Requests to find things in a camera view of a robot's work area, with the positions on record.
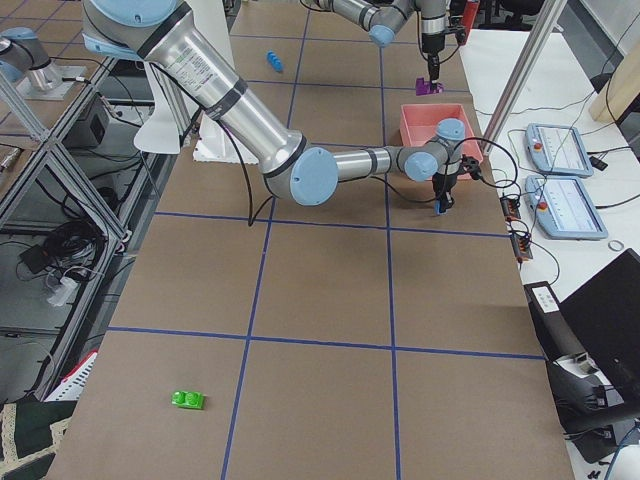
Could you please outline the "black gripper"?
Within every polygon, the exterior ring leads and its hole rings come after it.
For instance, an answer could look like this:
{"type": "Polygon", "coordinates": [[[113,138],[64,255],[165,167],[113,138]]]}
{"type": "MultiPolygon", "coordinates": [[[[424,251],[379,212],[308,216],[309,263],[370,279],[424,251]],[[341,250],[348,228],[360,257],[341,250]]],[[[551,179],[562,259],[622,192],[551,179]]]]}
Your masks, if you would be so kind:
{"type": "Polygon", "coordinates": [[[467,39],[465,29],[446,29],[436,33],[420,34],[420,50],[427,55],[427,70],[429,82],[438,84],[440,79],[440,52],[445,48],[445,39],[453,35],[458,45],[463,45],[467,39]]]}
{"type": "Polygon", "coordinates": [[[468,174],[472,180],[480,180],[482,173],[480,162],[463,154],[457,162],[444,165],[445,172],[436,172],[432,177],[432,185],[435,194],[434,212],[446,214],[455,204],[451,191],[457,183],[459,176],[468,174]]]}

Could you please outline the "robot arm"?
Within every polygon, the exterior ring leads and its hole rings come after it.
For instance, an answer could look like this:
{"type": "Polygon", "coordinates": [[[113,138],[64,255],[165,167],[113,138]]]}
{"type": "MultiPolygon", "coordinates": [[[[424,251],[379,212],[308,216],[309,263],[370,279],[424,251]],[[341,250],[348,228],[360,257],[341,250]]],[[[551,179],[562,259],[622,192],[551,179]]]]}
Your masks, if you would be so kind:
{"type": "Polygon", "coordinates": [[[341,182],[401,172],[433,184],[440,214],[451,208],[459,176],[481,178],[480,163],[462,152],[465,125],[446,118],[419,147],[385,146],[331,153],[287,128],[198,29],[187,1],[85,1],[88,50],[150,63],[177,84],[211,120],[239,140],[259,164],[268,190],[303,206],[326,202],[341,182]]]}
{"type": "Polygon", "coordinates": [[[454,35],[459,46],[466,40],[462,17],[448,13],[446,1],[398,0],[382,7],[359,0],[319,0],[301,4],[314,11],[336,13],[358,25],[380,48],[390,45],[405,24],[416,15],[417,45],[428,71],[427,79],[416,79],[418,95],[443,91],[443,85],[439,82],[443,63],[440,53],[445,48],[446,36],[454,35]]]}

